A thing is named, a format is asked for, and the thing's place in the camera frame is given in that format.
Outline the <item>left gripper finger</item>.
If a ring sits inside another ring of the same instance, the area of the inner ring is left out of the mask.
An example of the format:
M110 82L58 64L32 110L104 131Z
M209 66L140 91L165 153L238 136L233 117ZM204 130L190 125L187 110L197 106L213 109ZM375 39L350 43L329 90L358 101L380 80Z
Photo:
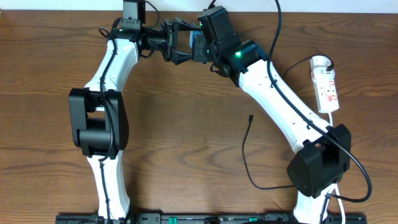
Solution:
M200 31L201 27L197 26L194 22L189 23L179 17L177 17L177 24L179 31Z
M181 63L184 63L192 59L193 59L192 53L181 52L178 50L172 51L172 62L174 63L174 65L180 65Z

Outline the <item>blue Galaxy smartphone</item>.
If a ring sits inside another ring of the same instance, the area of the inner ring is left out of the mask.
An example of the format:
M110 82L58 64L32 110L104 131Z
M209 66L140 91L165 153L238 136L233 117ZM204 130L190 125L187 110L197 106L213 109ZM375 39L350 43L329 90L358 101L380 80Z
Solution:
M201 32L198 31L198 30L192 30L192 31L190 32L189 46L190 46L190 48L191 48L192 50L193 50L193 48L194 48L194 45L195 45L195 37L196 37L197 35L201 35Z

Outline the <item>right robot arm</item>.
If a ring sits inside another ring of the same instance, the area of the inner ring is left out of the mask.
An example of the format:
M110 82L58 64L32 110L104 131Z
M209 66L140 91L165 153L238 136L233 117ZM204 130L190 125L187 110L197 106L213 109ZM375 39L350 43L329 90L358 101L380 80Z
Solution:
M262 106L295 153L287 168L298 190L294 218L300 223L325 221L327 197L349 169L350 132L343 125L332 127L305 105L255 41L228 44L219 64L229 67L227 77Z

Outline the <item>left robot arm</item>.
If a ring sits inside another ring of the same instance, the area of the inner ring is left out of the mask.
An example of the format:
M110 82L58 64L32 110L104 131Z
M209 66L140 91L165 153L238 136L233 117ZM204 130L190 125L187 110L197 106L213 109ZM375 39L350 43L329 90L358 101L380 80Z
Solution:
M111 30L99 27L106 53L93 78L83 88L71 89L68 102L73 143L93 171L99 200L92 223L132 223L131 200L124 183L123 152L129 140L129 122L123 90L131 70L145 58L142 51L162 52L165 61L180 64L192 59L176 51L180 31L200 33L201 27L176 17L160 28L140 19L118 18Z

